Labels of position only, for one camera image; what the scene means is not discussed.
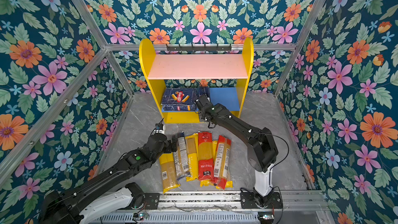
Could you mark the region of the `blue Barilla spaghetti box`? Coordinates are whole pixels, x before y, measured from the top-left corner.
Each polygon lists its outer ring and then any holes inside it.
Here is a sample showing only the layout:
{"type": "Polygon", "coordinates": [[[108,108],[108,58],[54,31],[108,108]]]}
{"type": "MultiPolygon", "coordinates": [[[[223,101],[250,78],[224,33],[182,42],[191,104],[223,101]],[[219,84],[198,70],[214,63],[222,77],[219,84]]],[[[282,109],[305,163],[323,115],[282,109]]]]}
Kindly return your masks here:
{"type": "Polygon", "coordinates": [[[198,98],[201,95],[205,95],[207,98],[210,99],[210,90],[209,90],[209,88],[208,87],[198,87],[197,88],[197,96],[198,96],[198,98]]]}

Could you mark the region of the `red clear labelled spaghetti bag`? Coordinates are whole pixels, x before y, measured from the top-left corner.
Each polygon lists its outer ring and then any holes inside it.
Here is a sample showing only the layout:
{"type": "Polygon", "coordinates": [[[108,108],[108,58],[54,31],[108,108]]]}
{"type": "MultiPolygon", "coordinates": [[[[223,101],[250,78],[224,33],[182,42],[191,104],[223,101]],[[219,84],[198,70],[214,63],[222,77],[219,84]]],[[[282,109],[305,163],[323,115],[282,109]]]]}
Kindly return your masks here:
{"type": "Polygon", "coordinates": [[[229,158],[231,153],[231,140],[219,136],[214,162],[214,182],[219,189],[225,190],[230,187],[229,158]]]}

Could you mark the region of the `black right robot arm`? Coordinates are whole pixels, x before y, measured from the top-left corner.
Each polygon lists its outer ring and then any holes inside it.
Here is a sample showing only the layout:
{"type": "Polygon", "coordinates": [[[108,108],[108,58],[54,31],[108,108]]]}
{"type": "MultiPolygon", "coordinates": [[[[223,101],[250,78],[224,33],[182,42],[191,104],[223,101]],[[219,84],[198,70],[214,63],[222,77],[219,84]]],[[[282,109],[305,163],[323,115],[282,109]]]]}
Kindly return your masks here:
{"type": "Polygon", "coordinates": [[[259,129],[233,115],[224,105],[213,105],[205,95],[201,95],[195,104],[200,119],[219,125],[236,137],[247,147],[249,164],[256,172],[254,195],[265,198],[273,192],[272,170],[276,164],[278,149],[271,131],[259,129]]]}

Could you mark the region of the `blue Barilla rigatoni bag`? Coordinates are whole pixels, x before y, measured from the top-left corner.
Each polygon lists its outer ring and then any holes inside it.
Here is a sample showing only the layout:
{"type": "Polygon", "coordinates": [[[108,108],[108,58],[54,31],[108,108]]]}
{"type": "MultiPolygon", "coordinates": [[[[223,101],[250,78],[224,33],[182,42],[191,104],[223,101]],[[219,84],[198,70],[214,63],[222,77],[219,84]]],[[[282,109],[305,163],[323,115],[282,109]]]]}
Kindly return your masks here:
{"type": "Polygon", "coordinates": [[[166,88],[161,100],[165,112],[194,112],[197,92],[193,88],[166,88]]]}

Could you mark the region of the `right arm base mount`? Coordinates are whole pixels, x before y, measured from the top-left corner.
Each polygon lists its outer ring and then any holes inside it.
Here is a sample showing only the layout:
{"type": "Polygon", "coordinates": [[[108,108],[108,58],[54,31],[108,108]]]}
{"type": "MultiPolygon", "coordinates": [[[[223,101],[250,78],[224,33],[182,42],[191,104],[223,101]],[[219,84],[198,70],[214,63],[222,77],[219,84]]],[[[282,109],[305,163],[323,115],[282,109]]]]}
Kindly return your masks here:
{"type": "Polygon", "coordinates": [[[267,196],[261,196],[255,190],[240,189],[240,203],[242,209],[283,209],[282,195],[279,187],[274,187],[267,196]]]}

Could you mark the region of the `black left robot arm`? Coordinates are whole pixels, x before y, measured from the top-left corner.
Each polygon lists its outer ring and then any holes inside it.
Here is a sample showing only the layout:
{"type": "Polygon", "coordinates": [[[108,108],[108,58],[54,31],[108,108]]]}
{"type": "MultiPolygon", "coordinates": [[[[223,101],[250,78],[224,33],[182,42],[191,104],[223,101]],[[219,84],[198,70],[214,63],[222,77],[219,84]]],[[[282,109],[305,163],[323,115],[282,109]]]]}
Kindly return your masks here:
{"type": "Polygon", "coordinates": [[[145,195],[137,183],[129,183],[116,192],[110,190],[138,175],[165,153],[177,150],[177,139],[168,140],[155,133],[147,143],[127,152],[108,170],[82,185],[63,193],[52,192],[43,201],[38,221],[41,224],[88,224],[118,209],[141,209],[145,195]]]}

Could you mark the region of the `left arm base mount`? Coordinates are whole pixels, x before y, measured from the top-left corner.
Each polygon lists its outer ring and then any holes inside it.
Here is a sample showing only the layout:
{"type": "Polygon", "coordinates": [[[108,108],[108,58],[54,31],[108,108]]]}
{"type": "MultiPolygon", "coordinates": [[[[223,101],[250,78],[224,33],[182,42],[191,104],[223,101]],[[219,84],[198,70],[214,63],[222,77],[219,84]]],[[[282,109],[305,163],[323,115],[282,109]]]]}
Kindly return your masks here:
{"type": "Polygon", "coordinates": [[[146,209],[154,210],[158,208],[160,201],[159,193],[144,192],[137,183],[129,183],[126,186],[132,196],[132,201],[127,205],[127,209],[146,209]]]}

